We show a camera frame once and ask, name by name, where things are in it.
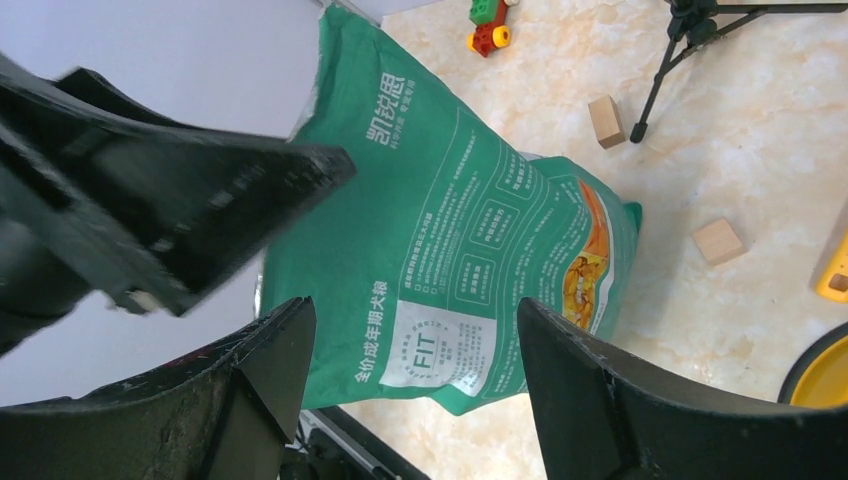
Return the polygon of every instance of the beige floor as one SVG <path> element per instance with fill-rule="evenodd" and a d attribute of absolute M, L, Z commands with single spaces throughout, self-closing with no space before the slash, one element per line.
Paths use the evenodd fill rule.
<path fill-rule="evenodd" d="M 661 0 L 523 0 L 513 45 L 470 53 L 469 0 L 384 28 L 515 148 L 564 154 L 645 207 L 632 286 L 614 339 L 664 368 L 774 399 L 848 306 L 810 289 L 848 223 L 848 13 L 771 16 L 671 74 L 640 145 L 604 151 L 587 103 L 610 94 L 629 128 L 660 62 Z M 719 217 L 750 251 L 710 268 L 690 238 Z M 544 478 L 526 395 L 453 417 L 434 402 L 346 407 L 437 479 Z"/>

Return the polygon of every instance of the tripod leg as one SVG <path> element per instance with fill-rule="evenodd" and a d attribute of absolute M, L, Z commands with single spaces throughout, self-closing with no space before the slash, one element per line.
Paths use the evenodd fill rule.
<path fill-rule="evenodd" d="M 672 37 L 672 39 L 668 42 L 668 48 L 665 50 L 663 61 L 660 64 L 660 69 L 654 76 L 654 86 L 651 87 L 651 94 L 648 95 L 648 101 L 645 103 L 645 109 L 642 110 L 642 117 L 639 118 L 639 122 L 633 126 L 633 132 L 630 133 L 630 141 L 633 143 L 639 143 L 642 141 L 642 138 L 645 137 L 645 131 L 648 129 L 648 115 L 651 114 L 651 109 L 654 107 L 654 101 L 657 99 L 657 93 L 660 91 L 660 85 L 662 85 L 663 78 L 665 78 L 665 74 L 670 70 L 668 65 L 671 63 L 671 56 L 674 55 L 674 47 L 676 46 L 677 40 Z"/>

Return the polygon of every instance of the dog food bag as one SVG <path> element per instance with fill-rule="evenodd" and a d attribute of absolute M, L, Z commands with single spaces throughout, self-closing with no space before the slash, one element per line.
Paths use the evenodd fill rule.
<path fill-rule="evenodd" d="M 382 31 L 321 19 L 294 142 L 358 174 L 269 247 L 261 310 L 311 296 L 304 408 L 429 396 L 459 415 L 526 391 L 516 308 L 535 297 L 609 338 L 638 208 L 565 158 L 528 162 Z"/>

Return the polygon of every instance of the green lego brick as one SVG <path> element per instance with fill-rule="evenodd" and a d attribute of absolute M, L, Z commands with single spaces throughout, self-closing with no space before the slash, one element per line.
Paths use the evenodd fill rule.
<path fill-rule="evenodd" d="M 474 22 L 474 25 L 494 22 L 498 14 L 498 2 L 500 0 L 471 0 L 468 18 Z"/>

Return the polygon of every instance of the black base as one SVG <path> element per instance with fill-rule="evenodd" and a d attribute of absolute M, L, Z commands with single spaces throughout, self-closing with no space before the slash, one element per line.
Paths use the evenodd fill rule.
<path fill-rule="evenodd" d="M 648 95 L 645 108 L 642 110 L 642 116 L 630 134 L 630 141 L 639 143 L 644 138 L 645 131 L 648 128 L 648 116 L 651 114 L 651 109 L 666 74 L 701 47 L 709 45 L 767 13 L 841 13 L 845 10 L 848 10 L 848 3 L 718 5 L 717 0 L 674 1 L 671 5 L 671 23 L 668 26 L 670 42 L 660 68 L 654 77 L 654 84 L 651 93 Z M 719 29 L 710 18 L 721 14 L 745 16 Z M 683 38 L 686 38 L 687 41 L 686 48 L 673 57 L 675 47 Z"/>

